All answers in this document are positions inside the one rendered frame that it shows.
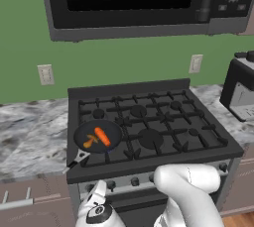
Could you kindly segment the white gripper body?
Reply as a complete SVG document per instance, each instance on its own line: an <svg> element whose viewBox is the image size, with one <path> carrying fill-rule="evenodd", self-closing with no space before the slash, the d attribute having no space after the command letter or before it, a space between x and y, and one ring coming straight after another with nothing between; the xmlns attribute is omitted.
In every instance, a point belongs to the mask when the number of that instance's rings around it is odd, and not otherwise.
<svg viewBox="0 0 254 227"><path fill-rule="evenodd" d="M91 190L87 196L86 202L89 205L100 205L103 204L106 200L106 190L107 184L104 180L99 180L94 188Z"/></svg>

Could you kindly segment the brown mushroom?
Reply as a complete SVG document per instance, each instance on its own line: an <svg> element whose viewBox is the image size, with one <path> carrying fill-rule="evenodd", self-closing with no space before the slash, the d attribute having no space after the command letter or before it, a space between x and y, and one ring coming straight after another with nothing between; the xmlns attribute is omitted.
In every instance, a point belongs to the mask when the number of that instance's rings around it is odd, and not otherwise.
<svg viewBox="0 0 254 227"><path fill-rule="evenodd" d="M88 134L87 135L88 140L83 143L83 146L88 149L92 146L93 143L98 143L98 138L94 135Z"/></svg>

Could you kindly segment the black frying pan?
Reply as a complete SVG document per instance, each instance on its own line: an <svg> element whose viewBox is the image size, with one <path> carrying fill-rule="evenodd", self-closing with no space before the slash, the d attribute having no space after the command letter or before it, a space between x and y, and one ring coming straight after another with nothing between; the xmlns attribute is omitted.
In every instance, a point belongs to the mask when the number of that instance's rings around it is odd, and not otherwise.
<svg viewBox="0 0 254 227"><path fill-rule="evenodd" d="M74 132L73 140L77 145L76 157L63 173L67 173L91 154L105 154L115 149L123 139L119 125L108 120L92 120L82 123Z"/></svg>

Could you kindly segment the orange carrot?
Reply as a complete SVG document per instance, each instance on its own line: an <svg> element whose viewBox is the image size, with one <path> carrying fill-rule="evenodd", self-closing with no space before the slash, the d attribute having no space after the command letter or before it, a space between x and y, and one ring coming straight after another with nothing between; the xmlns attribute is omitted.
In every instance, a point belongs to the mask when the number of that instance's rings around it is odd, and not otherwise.
<svg viewBox="0 0 254 227"><path fill-rule="evenodd" d="M94 133L98 137L98 139L106 146L110 147L111 142L105 132L100 128L100 127L95 127L94 128Z"/></svg>

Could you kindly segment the black oven door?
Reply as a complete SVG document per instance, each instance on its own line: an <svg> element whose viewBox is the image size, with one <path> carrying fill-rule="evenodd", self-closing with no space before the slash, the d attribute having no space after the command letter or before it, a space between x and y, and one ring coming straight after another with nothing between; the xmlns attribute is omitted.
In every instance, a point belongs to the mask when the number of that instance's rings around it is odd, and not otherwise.
<svg viewBox="0 0 254 227"><path fill-rule="evenodd" d="M141 192L107 195L127 227L154 227L157 218L166 208L168 197L155 188Z"/></svg>

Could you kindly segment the taupe drawer front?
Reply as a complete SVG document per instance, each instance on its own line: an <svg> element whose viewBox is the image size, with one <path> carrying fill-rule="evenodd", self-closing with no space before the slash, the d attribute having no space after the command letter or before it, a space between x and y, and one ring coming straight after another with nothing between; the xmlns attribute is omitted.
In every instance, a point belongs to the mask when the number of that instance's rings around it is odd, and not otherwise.
<svg viewBox="0 0 254 227"><path fill-rule="evenodd" d="M34 204L0 211L0 227L74 227L64 175L0 182L0 203L34 199Z"/></svg>

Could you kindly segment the black gas stove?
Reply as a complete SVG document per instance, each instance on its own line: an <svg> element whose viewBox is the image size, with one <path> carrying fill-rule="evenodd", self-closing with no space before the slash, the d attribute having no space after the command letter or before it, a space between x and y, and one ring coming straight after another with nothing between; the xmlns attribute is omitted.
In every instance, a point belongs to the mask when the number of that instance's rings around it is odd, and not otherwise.
<svg viewBox="0 0 254 227"><path fill-rule="evenodd" d="M191 92L188 79L70 89L67 164L77 154L75 130L92 120L116 123L123 139L109 153L91 154L66 173L74 208L88 195L85 187L99 180L116 182L106 196L155 188L149 174L166 164L214 166L221 185L211 198L222 206L243 150ZM220 163L227 163L226 172ZM131 184L132 177L139 178L138 186Z"/></svg>

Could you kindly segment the taupe cupboard run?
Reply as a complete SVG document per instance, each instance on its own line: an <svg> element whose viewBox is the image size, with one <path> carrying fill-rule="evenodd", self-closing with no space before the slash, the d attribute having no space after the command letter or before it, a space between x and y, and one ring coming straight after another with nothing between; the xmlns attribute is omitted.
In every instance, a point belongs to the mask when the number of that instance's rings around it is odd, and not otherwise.
<svg viewBox="0 0 254 227"><path fill-rule="evenodd" d="M222 217L254 211L254 143L244 146L244 156L220 212Z"/></svg>

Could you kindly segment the black silver toaster oven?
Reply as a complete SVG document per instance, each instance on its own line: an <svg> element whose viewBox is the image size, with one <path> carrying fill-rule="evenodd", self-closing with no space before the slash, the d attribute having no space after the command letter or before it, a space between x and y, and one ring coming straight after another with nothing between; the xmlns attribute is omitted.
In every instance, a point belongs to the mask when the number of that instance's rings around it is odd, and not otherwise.
<svg viewBox="0 0 254 227"><path fill-rule="evenodd" d="M240 122L254 121L254 51L234 54L220 103Z"/></svg>

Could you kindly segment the grey black microwave oven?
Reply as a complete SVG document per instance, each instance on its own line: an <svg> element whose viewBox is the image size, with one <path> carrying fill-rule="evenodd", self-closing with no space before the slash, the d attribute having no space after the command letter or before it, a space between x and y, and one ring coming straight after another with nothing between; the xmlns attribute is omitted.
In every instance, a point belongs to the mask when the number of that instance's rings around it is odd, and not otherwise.
<svg viewBox="0 0 254 227"><path fill-rule="evenodd" d="M238 34L246 30L254 0L44 0L53 41Z"/></svg>

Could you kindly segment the white wall outlet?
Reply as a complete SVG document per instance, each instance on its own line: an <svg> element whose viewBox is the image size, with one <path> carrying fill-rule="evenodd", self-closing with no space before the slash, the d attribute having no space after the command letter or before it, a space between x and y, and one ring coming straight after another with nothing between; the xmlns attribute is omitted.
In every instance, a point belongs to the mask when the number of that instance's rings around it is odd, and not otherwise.
<svg viewBox="0 0 254 227"><path fill-rule="evenodd" d="M38 66L38 72L41 85L54 85L53 68L50 64L41 64Z"/></svg>
<svg viewBox="0 0 254 227"><path fill-rule="evenodd" d="M189 73L199 73L203 55L192 55Z"/></svg>

